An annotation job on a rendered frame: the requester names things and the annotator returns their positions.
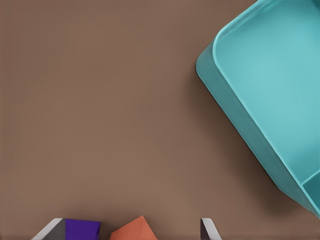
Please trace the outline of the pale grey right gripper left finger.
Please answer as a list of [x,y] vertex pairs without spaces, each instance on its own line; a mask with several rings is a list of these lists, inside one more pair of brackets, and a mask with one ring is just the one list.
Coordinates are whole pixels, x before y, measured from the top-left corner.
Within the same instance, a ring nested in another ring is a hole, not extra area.
[[52,219],[30,240],[66,240],[66,221],[64,218]]

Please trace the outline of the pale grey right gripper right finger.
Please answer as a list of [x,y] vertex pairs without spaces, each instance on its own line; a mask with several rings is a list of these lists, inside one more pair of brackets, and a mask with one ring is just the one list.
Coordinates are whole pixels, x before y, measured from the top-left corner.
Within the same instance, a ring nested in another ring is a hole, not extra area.
[[200,219],[200,240],[222,240],[211,218]]

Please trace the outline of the purple cube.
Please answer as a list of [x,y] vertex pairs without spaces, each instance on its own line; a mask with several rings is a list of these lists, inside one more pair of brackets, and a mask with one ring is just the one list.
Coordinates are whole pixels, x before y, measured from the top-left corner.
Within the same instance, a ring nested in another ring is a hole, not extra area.
[[98,240],[99,221],[65,219],[65,240]]

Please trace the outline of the orange cube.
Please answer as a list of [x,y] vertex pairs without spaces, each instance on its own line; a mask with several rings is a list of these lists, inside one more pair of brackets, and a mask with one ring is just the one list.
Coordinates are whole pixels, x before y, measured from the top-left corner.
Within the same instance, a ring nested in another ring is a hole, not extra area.
[[113,231],[109,240],[158,240],[143,215]]

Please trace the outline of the teal plastic tray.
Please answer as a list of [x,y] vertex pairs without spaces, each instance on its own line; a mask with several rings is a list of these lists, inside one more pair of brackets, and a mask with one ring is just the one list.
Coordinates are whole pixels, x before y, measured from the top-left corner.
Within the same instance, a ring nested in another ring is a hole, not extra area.
[[275,185],[320,219],[320,0],[256,0],[196,72]]

